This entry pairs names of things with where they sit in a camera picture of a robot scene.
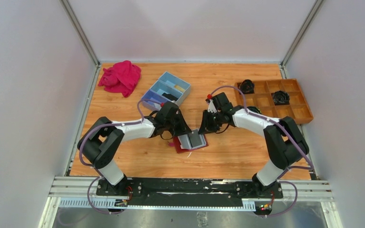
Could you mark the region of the red leather card holder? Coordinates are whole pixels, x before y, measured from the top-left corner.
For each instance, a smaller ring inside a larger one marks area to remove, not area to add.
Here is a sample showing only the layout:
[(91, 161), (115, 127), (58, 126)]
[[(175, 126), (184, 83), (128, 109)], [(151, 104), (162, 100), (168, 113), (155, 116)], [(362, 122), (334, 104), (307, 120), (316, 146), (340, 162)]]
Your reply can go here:
[(199, 129), (194, 129), (190, 133), (176, 136), (168, 142), (177, 153), (192, 152), (209, 146), (204, 134), (199, 134)]

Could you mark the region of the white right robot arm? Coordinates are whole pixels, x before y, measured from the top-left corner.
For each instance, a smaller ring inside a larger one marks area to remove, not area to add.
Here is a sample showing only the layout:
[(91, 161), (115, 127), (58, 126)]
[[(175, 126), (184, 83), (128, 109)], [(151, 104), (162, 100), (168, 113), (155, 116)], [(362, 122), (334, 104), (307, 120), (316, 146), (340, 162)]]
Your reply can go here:
[(249, 130), (265, 139), (269, 160), (252, 178), (254, 184), (267, 187), (282, 177), (290, 167), (307, 157), (309, 147), (296, 121), (286, 116), (275, 118), (254, 112), (247, 106), (233, 104), (225, 93), (206, 98), (208, 108), (202, 113), (199, 134), (216, 133), (228, 126)]

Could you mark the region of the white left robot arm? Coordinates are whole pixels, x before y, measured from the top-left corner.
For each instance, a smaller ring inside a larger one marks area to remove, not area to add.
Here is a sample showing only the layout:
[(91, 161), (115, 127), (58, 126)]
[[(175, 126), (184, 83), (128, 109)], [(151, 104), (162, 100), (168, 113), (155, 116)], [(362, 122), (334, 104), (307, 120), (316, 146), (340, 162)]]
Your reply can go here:
[(115, 154), (121, 143), (154, 138), (164, 132), (177, 137), (191, 131), (179, 106), (173, 102), (166, 102), (160, 110), (142, 115), (134, 121), (117, 122), (104, 116), (79, 140), (79, 159), (85, 166), (93, 167), (110, 185), (116, 186), (126, 180), (126, 175), (115, 162)]

